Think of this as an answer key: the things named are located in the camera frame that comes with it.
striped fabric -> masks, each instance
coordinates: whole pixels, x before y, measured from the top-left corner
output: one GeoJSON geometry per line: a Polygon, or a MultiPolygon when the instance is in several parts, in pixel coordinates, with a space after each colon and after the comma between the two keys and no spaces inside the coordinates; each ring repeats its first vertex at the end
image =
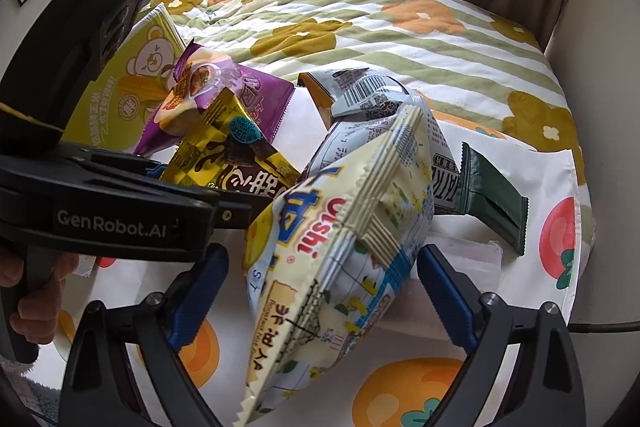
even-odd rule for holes
{"type": "Polygon", "coordinates": [[[186,41],[257,70],[295,81],[302,71],[370,66],[422,93],[436,111],[542,152],[572,149],[590,243],[591,204],[564,93],[533,35],[516,23],[459,0],[152,0],[149,7],[160,2],[186,41]]]}

cartoon bear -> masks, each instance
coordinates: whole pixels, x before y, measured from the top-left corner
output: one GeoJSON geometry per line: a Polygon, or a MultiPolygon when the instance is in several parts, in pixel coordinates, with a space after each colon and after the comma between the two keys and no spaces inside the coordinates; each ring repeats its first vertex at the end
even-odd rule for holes
{"type": "Polygon", "coordinates": [[[148,42],[142,46],[138,56],[131,58],[127,63],[127,73],[144,76],[162,76],[166,79],[166,89],[172,89],[175,81],[171,70],[174,66],[174,49],[171,43],[164,38],[164,32],[160,26],[152,26],[146,34],[148,42]]]}

finger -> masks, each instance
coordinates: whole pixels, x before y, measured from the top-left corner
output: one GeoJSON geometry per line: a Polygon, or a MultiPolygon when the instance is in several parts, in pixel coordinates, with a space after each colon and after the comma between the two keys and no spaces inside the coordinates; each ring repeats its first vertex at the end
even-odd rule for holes
{"type": "Polygon", "coordinates": [[[46,344],[52,343],[55,336],[55,333],[51,333],[50,335],[42,338],[25,337],[25,339],[31,344],[40,344],[42,346],[45,346],[46,344]]]}
{"type": "Polygon", "coordinates": [[[77,253],[62,252],[58,255],[53,270],[58,279],[64,279],[69,274],[75,272],[80,263],[77,253]]]}
{"type": "Polygon", "coordinates": [[[48,321],[26,321],[17,313],[13,313],[9,318],[11,327],[20,335],[30,339],[48,339],[56,331],[58,319],[48,321]]]}
{"type": "Polygon", "coordinates": [[[18,301],[20,318],[27,321],[48,321],[58,317],[62,307],[62,283],[52,277],[39,290],[18,301]]]}
{"type": "Polygon", "coordinates": [[[24,263],[16,254],[0,247],[0,286],[11,288],[22,279],[24,263]]]}

yellow snack bag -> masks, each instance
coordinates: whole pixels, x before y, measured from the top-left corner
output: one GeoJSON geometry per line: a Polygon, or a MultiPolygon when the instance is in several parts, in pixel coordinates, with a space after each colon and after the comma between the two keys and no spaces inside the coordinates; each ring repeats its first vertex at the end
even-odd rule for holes
{"type": "Polygon", "coordinates": [[[151,10],[89,82],[62,139],[132,152],[146,121],[173,87],[170,73],[184,49],[164,5],[151,10]]]}
{"type": "Polygon", "coordinates": [[[161,180],[274,198],[299,175],[225,87],[182,140],[161,180]]]}
{"type": "Polygon", "coordinates": [[[409,277],[433,218],[423,108],[277,197],[247,230],[255,330],[235,427],[345,356],[409,277]]]}

black cable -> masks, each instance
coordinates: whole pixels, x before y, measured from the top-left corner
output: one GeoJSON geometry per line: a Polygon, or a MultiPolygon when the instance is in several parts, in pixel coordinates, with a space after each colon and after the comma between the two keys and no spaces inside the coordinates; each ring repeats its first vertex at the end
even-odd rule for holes
{"type": "Polygon", "coordinates": [[[640,331],[640,321],[619,324],[587,324],[571,322],[567,326],[570,333],[630,333],[640,331]]]}
{"type": "Polygon", "coordinates": [[[29,407],[27,407],[27,410],[33,414],[36,415],[38,418],[40,418],[41,420],[44,420],[45,422],[50,423],[51,425],[58,427],[58,422],[54,422],[51,418],[47,418],[46,416],[44,416],[43,414],[40,414],[39,412],[35,412],[33,409],[30,409],[29,407]]]}

